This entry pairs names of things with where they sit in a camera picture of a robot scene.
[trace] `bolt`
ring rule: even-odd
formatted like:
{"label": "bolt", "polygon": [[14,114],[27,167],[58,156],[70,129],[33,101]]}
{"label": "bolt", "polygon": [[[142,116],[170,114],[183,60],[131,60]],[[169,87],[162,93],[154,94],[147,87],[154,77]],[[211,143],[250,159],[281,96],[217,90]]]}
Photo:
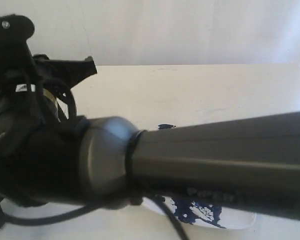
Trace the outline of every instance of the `bolt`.
{"label": "bolt", "polygon": [[6,135],[5,132],[0,133],[0,139],[3,138]]}
{"label": "bolt", "polygon": [[10,28],[10,23],[8,21],[2,21],[2,27],[4,29],[8,29],[8,28]]}

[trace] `blue paint stain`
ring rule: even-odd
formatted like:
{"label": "blue paint stain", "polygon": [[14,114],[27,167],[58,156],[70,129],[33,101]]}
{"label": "blue paint stain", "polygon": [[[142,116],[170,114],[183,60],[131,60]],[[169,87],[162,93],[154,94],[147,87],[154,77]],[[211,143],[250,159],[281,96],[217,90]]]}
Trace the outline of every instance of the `blue paint stain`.
{"label": "blue paint stain", "polygon": [[[158,129],[171,129],[175,128],[175,125],[171,124],[160,124]],[[160,197],[161,201],[165,202],[164,197]],[[225,229],[218,222],[220,221],[220,214],[222,212],[222,207],[218,205],[206,204],[200,201],[191,201],[179,198],[172,198],[174,205],[176,207],[174,216],[178,218],[179,221],[193,225],[196,220],[202,220],[205,223],[214,225],[218,228]],[[191,208],[196,208],[199,210],[204,218],[195,214]]]}

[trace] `metal tube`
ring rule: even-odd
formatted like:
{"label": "metal tube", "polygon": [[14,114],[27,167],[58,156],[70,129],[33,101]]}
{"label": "metal tube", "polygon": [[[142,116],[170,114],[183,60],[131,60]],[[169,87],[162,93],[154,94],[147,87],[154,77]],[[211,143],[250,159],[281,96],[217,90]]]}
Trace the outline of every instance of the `metal tube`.
{"label": "metal tube", "polygon": [[162,195],[300,219],[300,112],[145,132],[132,172]]}

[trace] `white table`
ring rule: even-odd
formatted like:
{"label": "white table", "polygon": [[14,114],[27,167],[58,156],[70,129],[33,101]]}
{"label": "white table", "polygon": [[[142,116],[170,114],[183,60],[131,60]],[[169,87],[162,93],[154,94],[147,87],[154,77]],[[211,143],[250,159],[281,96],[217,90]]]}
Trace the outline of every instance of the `white table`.
{"label": "white table", "polygon": [[[100,66],[73,89],[78,114],[89,118],[118,115],[141,129],[158,124],[203,124],[300,111],[300,69],[292,64]],[[10,209],[42,217],[72,209],[48,204]],[[300,239],[300,222],[258,215],[253,227],[221,230],[183,224],[192,240]],[[42,227],[6,225],[0,239],[176,240],[165,217],[142,207],[98,210]]]}

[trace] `white label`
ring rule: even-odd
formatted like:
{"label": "white label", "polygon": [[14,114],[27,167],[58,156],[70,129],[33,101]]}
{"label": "white label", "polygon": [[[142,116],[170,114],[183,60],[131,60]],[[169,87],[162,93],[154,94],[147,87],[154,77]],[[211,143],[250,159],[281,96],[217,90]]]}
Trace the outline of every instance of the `white label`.
{"label": "white label", "polygon": [[[27,91],[27,84],[18,84],[15,87],[15,92],[26,92]],[[36,91],[36,85],[31,84],[31,91],[35,92]]]}

